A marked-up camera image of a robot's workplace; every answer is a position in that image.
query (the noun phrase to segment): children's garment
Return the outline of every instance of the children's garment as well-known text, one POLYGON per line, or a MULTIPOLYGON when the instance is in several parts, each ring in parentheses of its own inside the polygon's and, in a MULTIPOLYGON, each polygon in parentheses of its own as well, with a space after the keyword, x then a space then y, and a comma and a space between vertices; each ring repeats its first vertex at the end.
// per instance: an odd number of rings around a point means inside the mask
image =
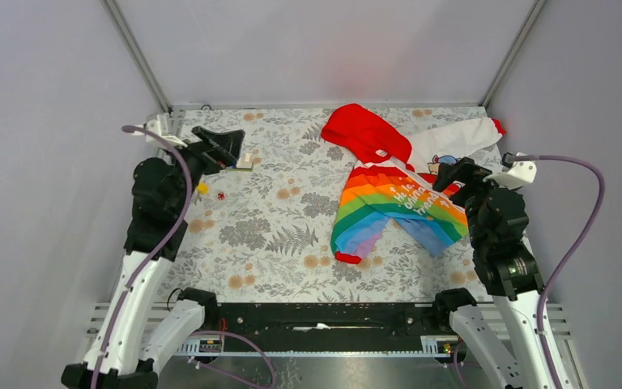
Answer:
POLYGON ((504 134, 494 119, 479 118, 399 134, 360 105, 345 105, 330 116, 321 137, 358 158, 344 187, 330 248, 337 260, 359 263, 394 218, 431 254, 439 255, 468 232, 466 215, 444 193, 432 190, 440 164, 453 164, 504 134), (414 172, 423 180, 417 183, 414 172))

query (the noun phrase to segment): gray wall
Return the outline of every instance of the gray wall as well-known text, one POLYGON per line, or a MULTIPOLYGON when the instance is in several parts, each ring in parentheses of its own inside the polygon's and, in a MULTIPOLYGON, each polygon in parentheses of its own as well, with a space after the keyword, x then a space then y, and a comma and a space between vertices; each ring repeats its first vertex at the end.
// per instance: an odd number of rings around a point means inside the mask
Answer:
POLYGON ((533 0, 121 0, 175 105, 477 103, 533 0))
POLYGON ((98 1, 0 1, 0 388, 60 387, 130 219, 120 132, 158 109, 98 1))
MULTIPOLYGON (((554 296, 590 387, 622 387, 622 1, 550 2, 490 113, 508 129, 508 149, 576 156, 604 172, 603 211, 554 296)), ((582 168, 538 169, 524 193, 548 276, 585 223, 597 185, 582 168)))

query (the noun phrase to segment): red cuff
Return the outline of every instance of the red cuff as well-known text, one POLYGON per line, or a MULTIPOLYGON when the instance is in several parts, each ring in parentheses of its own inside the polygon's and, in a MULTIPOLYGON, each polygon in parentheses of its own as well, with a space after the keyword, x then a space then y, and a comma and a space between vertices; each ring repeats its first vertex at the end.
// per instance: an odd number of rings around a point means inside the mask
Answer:
POLYGON ((495 123, 495 127, 497 128, 497 132, 499 132, 502 135, 506 134, 506 130, 504 129, 504 127, 502 126, 502 123, 500 123, 499 120, 492 119, 492 122, 495 123))
POLYGON ((338 261, 351 263, 352 265, 356 265, 357 263, 361 262, 360 257, 357 257, 356 255, 343 254, 343 253, 340 253, 339 251, 334 253, 334 257, 338 261))

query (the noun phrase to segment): red sleeve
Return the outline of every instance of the red sleeve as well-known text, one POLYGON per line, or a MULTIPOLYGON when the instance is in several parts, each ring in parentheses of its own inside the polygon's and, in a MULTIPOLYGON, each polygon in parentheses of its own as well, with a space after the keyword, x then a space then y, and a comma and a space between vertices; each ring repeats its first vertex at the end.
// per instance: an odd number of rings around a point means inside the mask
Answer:
POLYGON ((336 109, 323 127, 321 137, 351 150, 363 163, 378 163, 396 157, 405 164, 411 156, 411 143, 375 113, 358 104, 336 109), (386 156, 376 154, 385 150, 386 156))

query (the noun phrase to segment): rainbow stripe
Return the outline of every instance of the rainbow stripe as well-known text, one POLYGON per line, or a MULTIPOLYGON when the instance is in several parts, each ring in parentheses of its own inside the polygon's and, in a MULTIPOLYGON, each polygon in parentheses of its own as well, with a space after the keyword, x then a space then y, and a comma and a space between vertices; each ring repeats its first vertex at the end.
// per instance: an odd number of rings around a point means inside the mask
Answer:
POLYGON ((356 167, 344 187, 330 247, 335 257, 358 263, 394 218, 433 255, 467 234, 464 211, 432 187, 420 188, 397 168, 356 167))

